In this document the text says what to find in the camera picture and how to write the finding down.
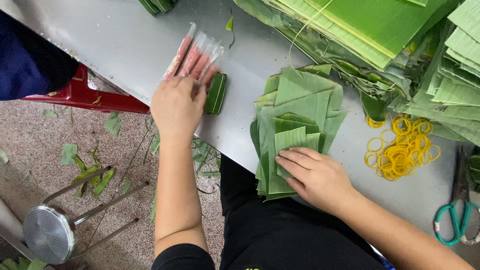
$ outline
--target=hand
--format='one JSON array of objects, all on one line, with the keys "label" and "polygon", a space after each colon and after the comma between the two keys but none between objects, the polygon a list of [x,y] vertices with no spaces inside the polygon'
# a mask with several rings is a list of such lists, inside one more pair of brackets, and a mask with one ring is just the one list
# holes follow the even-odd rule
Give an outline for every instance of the hand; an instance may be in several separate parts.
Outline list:
[{"label": "hand", "polygon": [[192,94],[198,82],[190,77],[174,77],[163,81],[152,97],[150,111],[162,142],[188,143],[198,127],[204,111],[205,86]]},{"label": "hand", "polygon": [[332,215],[337,216],[361,196],[343,166],[317,151],[294,147],[280,151],[275,160],[295,177],[285,180],[303,199]]}]

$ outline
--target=speckled floor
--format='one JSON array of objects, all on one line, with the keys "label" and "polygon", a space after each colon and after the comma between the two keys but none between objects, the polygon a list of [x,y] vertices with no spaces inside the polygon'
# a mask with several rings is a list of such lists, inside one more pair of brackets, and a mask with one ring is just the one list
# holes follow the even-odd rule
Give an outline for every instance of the speckled floor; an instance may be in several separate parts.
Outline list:
[{"label": "speckled floor", "polygon": [[[149,223],[155,194],[158,154],[149,150],[156,130],[147,129],[148,115],[120,112],[122,122],[118,136],[104,129],[107,113],[78,108],[55,106],[58,118],[42,116],[43,109],[53,110],[51,104],[30,101],[0,102],[0,147],[9,162],[0,163],[0,198],[12,212],[23,220],[25,214],[48,195],[66,187],[80,170],[76,164],[60,165],[62,145],[78,145],[78,156],[86,166],[93,165],[87,154],[98,142],[98,159],[112,164],[115,174],[95,199],[89,186],[81,198],[70,191],[54,199],[71,217],[76,217],[121,194],[124,178],[133,181],[132,187],[150,181],[151,185],[112,206],[107,211],[80,224],[77,228],[78,249],[83,250],[134,218],[140,221],[115,236],[100,248],[81,259],[67,262],[60,269],[76,269],[86,264],[90,270],[150,269],[154,260],[154,225]],[[212,160],[204,171],[216,171]],[[218,177],[199,176],[200,189],[212,191]],[[203,226],[215,264],[220,263],[223,248],[223,223],[220,193],[200,194]]]}]

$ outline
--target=metal table surface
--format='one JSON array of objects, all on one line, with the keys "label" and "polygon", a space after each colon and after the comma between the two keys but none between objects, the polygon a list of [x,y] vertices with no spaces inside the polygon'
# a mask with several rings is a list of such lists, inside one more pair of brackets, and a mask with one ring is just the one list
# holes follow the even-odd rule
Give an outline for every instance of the metal table surface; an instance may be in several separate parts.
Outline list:
[{"label": "metal table surface", "polygon": [[[147,104],[195,21],[209,36],[222,40],[226,51],[219,66],[228,75],[220,115],[205,115],[196,134],[255,172],[258,158],[249,129],[253,101],[262,94],[268,76],[289,66],[290,42],[232,0],[179,0],[173,10],[156,17],[136,0],[3,0],[0,8]],[[236,39],[228,50],[233,35],[225,25],[232,15]],[[312,63],[296,47],[291,62],[294,67]],[[332,79],[341,82],[336,74]],[[442,148],[441,157],[414,176],[388,182],[363,162],[367,142],[383,129],[367,126],[358,93],[344,89],[342,109],[350,113],[329,155],[344,165],[352,184],[365,196],[434,235],[434,215],[450,198],[456,143],[433,137]],[[473,250],[459,249],[464,257]]]}]

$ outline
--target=forearm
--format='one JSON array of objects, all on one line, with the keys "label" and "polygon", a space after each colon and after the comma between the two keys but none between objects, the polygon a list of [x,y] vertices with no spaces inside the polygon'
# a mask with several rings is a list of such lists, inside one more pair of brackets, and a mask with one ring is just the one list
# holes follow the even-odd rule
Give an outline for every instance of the forearm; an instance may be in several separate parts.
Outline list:
[{"label": "forearm", "polygon": [[190,141],[160,141],[155,218],[156,252],[179,243],[206,249]]},{"label": "forearm", "polygon": [[473,269],[453,251],[360,193],[338,217],[396,269]]}]

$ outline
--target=red plastic stool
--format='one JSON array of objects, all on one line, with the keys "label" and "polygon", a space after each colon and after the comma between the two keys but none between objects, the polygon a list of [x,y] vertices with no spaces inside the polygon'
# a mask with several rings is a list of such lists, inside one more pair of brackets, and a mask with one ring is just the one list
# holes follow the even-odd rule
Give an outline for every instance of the red plastic stool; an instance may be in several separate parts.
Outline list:
[{"label": "red plastic stool", "polygon": [[75,76],[70,83],[56,94],[30,95],[23,100],[39,101],[67,105],[88,110],[99,110],[103,112],[128,111],[147,114],[150,107],[134,98],[115,93],[93,90],[88,87],[88,68],[80,63]]}]

